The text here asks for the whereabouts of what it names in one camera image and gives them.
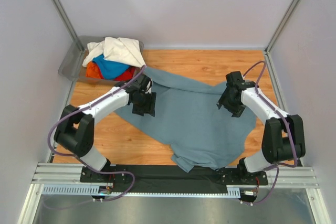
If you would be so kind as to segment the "grey-blue t shirt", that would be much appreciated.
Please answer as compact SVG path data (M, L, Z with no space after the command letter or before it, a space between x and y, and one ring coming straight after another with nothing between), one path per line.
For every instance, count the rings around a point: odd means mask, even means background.
M116 114L173 150L172 161L183 171L194 166L223 168L244 151L245 140L256 127L256 116L245 109L238 118L216 105L226 88L147 67L156 93L155 116L136 115L130 105Z

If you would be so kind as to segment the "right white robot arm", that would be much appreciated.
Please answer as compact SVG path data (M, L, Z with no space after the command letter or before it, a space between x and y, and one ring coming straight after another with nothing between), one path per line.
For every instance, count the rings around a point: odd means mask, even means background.
M226 75L226 89L217 102L233 117L240 117L249 108L263 123L264 133L259 152L242 158L236 171L237 179L250 183L256 173L265 172L280 165L297 167L298 159L305 156L303 120L291 115L272 103L253 81L246 81L241 72Z

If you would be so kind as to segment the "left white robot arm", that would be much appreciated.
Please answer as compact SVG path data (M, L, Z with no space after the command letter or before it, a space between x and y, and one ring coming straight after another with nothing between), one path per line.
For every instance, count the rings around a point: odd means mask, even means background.
M95 126L106 116L124 106L132 105L132 113L155 116L156 93L153 81L140 74L129 82L119 82L99 98L75 107L64 108L55 128L54 141L71 152L92 170L93 178L104 183L110 178L110 161L94 147Z

